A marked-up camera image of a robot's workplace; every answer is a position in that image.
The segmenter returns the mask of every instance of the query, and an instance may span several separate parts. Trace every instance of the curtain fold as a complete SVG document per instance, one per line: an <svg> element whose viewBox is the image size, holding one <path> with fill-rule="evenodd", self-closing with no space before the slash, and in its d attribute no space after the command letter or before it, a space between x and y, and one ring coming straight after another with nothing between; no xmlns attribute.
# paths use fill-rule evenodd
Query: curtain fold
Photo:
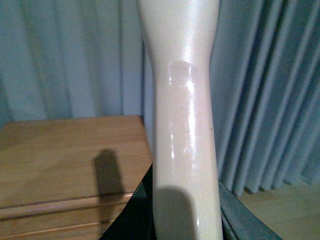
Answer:
<svg viewBox="0 0 320 240"><path fill-rule="evenodd" d="M320 181L320 1L221 0L210 64L219 179ZM153 81L135 1L0 1L0 125L143 117Z"/></svg>

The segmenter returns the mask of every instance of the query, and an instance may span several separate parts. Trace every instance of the wood grain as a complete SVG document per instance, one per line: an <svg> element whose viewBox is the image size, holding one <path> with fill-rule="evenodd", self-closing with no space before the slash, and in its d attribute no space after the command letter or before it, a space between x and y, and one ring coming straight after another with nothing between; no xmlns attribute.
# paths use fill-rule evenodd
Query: wood grain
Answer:
<svg viewBox="0 0 320 240"><path fill-rule="evenodd" d="M284 240L320 239L320 184L245 193L240 201Z"/></svg>
<svg viewBox="0 0 320 240"><path fill-rule="evenodd" d="M136 115L6 124L0 239L97 239L151 163Z"/></svg>

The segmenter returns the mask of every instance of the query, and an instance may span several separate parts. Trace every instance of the wooden cabinet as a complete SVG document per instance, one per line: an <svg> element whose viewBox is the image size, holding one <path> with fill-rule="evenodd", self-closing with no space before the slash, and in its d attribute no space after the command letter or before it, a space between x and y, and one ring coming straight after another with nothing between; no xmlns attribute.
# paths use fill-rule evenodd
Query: wooden cabinet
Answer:
<svg viewBox="0 0 320 240"><path fill-rule="evenodd" d="M139 116L6 124L0 240L98 239L151 163Z"/></svg>

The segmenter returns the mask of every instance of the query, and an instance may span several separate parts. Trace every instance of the white mannequin leg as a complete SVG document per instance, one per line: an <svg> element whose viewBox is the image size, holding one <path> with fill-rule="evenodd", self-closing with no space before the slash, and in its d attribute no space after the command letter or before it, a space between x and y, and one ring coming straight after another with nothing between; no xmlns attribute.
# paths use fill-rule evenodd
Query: white mannequin leg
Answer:
<svg viewBox="0 0 320 240"><path fill-rule="evenodd" d="M221 240L209 86L218 0L138 0L154 80L153 215L159 240Z"/></svg>

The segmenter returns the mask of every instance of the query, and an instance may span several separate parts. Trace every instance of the floor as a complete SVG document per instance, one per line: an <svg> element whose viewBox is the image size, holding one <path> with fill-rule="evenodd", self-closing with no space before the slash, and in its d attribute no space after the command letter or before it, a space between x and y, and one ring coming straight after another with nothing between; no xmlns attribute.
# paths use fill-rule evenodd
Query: floor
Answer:
<svg viewBox="0 0 320 240"><path fill-rule="evenodd" d="M245 192L240 201L283 240L320 240L320 184Z"/></svg>

